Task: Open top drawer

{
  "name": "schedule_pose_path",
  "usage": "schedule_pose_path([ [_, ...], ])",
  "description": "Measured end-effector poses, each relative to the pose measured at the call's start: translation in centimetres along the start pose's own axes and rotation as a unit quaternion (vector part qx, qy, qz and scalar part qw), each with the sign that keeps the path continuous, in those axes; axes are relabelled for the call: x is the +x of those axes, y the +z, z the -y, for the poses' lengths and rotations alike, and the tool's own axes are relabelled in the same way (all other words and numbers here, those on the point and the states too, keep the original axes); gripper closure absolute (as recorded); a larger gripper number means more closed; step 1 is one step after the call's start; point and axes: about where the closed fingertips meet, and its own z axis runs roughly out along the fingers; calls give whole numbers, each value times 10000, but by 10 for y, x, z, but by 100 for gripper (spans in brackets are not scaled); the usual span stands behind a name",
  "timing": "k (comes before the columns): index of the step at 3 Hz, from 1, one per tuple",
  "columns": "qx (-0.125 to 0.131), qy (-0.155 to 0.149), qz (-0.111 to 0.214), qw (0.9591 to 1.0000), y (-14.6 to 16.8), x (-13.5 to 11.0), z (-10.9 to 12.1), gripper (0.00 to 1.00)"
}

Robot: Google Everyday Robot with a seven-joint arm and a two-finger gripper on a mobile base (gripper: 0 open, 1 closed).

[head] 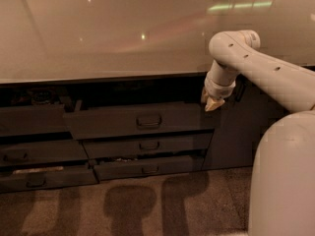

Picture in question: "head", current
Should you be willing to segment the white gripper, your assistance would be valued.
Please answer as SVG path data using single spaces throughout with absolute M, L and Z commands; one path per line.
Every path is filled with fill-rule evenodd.
M 216 84 L 211 78 L 205 78 L 201 93 L 201 103 L 206 104 L 205 110 L 207 112 L 214 111 L 224 105 L 224 99 L 231 96 L 235 86 L 236 83 L 232 83 L 229 86 L 221 86 Z

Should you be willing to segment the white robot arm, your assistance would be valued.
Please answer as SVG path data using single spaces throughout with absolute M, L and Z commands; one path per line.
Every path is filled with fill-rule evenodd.
M 277 108 L 252 168 L 248 236 L 315 236 L 315 75 L 259 51 L 254 30 L 221 31 L 201 100 L 213 111 L 245 77 Z

